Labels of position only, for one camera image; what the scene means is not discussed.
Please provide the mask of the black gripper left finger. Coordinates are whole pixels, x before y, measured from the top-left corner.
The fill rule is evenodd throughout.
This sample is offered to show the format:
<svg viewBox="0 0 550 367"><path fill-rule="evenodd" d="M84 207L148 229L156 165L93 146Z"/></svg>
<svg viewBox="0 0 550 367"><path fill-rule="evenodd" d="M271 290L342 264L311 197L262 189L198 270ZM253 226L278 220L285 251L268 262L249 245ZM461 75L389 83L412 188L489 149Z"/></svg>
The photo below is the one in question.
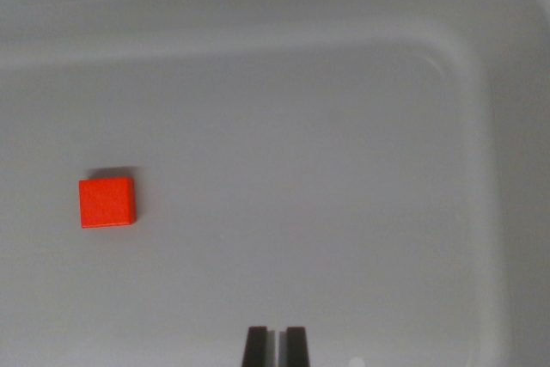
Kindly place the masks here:
<svg viewBox="0 0 550 367"><path fill-rule="evenodd" d="M241 360L242 367L273 367L275 365L275 332L266 326L250 327Z"/></svg>

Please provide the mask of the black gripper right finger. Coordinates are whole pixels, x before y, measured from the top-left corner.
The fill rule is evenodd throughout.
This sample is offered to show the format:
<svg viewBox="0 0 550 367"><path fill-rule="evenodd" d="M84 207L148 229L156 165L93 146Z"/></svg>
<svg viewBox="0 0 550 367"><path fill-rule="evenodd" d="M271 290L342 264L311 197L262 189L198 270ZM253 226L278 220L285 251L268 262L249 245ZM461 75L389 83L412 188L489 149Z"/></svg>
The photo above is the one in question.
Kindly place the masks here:
<svg viewBox="0 0 550 367"><path fill-rule="evenodd" d="M287 327L279 333L278 366L309 367L309 347L305 327Z"/></svg>

